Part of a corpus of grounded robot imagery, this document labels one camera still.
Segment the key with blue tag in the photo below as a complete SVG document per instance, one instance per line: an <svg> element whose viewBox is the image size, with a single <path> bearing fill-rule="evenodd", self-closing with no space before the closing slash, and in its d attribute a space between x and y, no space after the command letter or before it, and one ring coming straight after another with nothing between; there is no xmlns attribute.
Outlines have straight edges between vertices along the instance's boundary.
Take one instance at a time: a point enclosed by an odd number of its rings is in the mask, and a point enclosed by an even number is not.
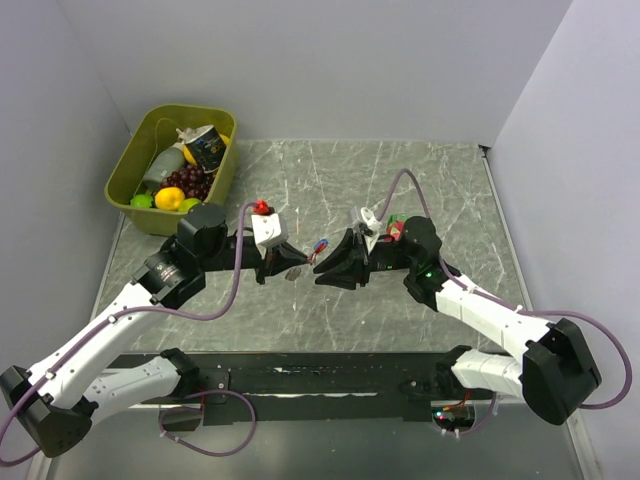
<svg viewBox="0 0 640 480"><path fill-rule="evenodd" d="M323 251L327 246L328 246L328 240L327 239L321 239L314 246L314 251L316 253L319 253L319 252Z"/></svg>

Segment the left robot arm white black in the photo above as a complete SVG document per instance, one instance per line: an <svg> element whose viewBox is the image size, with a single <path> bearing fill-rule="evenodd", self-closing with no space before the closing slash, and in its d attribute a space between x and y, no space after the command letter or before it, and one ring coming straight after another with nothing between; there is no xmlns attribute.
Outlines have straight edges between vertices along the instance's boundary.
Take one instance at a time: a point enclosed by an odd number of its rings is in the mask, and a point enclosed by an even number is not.
<svg viewBox="0 0 640 480"><path fill-rule="evenodd" d="M284 220L264 202L240 208L235 234L228 232L223 207L192 207L175 234L78 334L31 367L12 366L2 374L10 413L1 429L18 420L35 450L55 458L93 425L133 404L159 397L191 399L198 368L178 349L110 380L100 376L135 339L170 316L197 322L224 316L235 301L242 270L253 270L262 284L307 261L289 244Z"/></svg>

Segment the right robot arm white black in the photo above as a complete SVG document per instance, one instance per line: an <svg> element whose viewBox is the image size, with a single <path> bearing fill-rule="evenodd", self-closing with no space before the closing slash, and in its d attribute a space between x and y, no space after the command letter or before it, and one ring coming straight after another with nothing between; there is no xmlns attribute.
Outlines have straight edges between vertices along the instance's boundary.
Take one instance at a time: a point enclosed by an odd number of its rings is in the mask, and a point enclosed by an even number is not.
<svg viewBox="0 0 640 480"><path fill-rule="evenodd" d="M580 328L526 316L444 263L431 219L413 216L399 237L369 238L349 228L335 250L314 269L318 285L354 290L375 272L404 270L403 284L419 304L460 321L502 348L487 354L468 346L450 351L437 387L448 398L482 389L525 401L541 419L563 424L600 386L602 378Z"/></svg>

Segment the red dragon fruit toy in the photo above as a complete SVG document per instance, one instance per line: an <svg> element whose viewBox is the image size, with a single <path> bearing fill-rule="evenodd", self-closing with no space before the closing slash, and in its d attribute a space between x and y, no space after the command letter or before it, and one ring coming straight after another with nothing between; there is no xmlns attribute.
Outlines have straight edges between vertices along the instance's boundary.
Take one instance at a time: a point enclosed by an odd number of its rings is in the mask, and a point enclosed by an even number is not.
<svg viewBox="0 0 640 480"><path fill-rule="evenodd" d="M390 215L386 225L386 234L394 241L398 241L404 231L404 225L407 220L408 216L404 214Z"/></svg>

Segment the green lime right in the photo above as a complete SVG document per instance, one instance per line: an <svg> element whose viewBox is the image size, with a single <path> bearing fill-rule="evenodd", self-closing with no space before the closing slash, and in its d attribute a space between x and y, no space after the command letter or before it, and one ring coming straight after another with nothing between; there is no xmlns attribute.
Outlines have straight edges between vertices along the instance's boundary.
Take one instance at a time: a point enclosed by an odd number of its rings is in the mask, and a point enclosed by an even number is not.
<svg viewBox="0 0 640 480"><path fill-rule="evenodd" d="M179 213L188 213L193 207L200 204L201 201L198 198L186 198L179 204L177 211Z"/></svg>

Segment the green lime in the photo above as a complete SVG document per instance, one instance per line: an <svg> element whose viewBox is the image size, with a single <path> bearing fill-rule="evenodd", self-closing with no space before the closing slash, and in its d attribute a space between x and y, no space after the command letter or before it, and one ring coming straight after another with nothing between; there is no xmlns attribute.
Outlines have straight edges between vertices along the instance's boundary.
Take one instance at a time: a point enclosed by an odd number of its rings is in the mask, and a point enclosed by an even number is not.
<svg viewBox="0 0 640 480"><path fill-rule="evenodd" d="M149 194L138 194L130 200L129 205L133 208L152 208L153 197Z"/></svg>
<svg viewBox="0 0 640 480"><path fill-rule="evenodd" d="M177 211L179 213L188 213L193 207L200 204L201 201L198 198L186 198L179 204Z"/></svg>

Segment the dark red grape bunch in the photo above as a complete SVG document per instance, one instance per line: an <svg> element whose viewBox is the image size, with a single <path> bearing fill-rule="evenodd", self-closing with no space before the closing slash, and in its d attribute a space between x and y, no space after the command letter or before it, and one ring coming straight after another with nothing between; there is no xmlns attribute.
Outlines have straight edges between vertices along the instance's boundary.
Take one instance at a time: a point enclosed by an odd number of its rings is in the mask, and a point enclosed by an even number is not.
<svg viewBox="0 0 640 480"><path fill-rule="evenodd" d="M215 173L206 173L199 167L187 165L171 173L165 178L160 188L179 188L186 198L197 198L204 201L209 194L215 179Z"/></svg>

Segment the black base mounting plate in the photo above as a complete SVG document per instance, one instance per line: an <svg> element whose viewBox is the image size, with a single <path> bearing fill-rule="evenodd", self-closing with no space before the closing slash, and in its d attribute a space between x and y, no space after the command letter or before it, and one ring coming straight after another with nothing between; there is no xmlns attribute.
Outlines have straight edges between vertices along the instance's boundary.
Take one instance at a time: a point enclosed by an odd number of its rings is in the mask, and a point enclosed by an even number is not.
<svg viewBox="0 0 640 480"><path fill-rule="evenodd" d="M429 422L435 403L487 400L431 352L193 353L207 426L235 421L401 419ZM210 391L224 387L226 393Z"/></svg>

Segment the yellow lemon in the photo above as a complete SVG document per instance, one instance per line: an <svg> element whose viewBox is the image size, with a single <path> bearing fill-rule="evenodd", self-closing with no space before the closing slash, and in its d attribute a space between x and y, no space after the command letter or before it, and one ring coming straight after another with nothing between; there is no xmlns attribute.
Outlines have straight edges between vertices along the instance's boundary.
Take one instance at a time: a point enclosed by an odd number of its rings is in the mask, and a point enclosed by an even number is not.
<svg viewBox="0 0 640 480"><path fill-rule="evenodd" d="M162 188L154 196L155 207L163 211L178 211L184 200L185 194L178 187Z"/></svg>

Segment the black crumpled paper cup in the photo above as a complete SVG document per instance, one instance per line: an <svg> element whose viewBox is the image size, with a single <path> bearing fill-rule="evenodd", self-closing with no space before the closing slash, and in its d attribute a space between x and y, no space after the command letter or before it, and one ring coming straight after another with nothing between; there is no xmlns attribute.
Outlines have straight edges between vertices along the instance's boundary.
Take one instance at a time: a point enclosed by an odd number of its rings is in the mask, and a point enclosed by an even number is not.
<svg viewBox="0 0 640 480"><path fill-rule="evenodd" d="M205 173L213 173L219 168L226 144L214 125L177 129L176 132L186 150Z"/></svg>

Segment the grey plastic bottle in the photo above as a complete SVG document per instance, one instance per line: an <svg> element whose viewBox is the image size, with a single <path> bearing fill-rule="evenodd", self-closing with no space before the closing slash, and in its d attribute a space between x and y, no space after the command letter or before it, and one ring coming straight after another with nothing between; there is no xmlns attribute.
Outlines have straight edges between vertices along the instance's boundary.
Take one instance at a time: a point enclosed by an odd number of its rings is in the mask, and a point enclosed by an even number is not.
<svg viewBox="0 0 640 480"><path fill-rule="evenodd" d="M184 164L183 146L176 142L159 153L152 161L142 178L142 183L146 188L156 190L166 178L175 171L179 171Z"/></svg>

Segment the green lime left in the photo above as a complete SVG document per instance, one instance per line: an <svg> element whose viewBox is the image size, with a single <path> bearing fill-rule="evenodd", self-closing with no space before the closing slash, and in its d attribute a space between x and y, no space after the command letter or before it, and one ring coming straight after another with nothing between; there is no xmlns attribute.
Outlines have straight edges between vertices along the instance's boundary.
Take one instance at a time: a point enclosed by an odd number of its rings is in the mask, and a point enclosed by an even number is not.
<svg viewBox="0 0 640 480"><path fill-rule="evenodd" d="M138 194L130 200L129 205L133 208L152 208L153 197L149 194Z"/></svg>

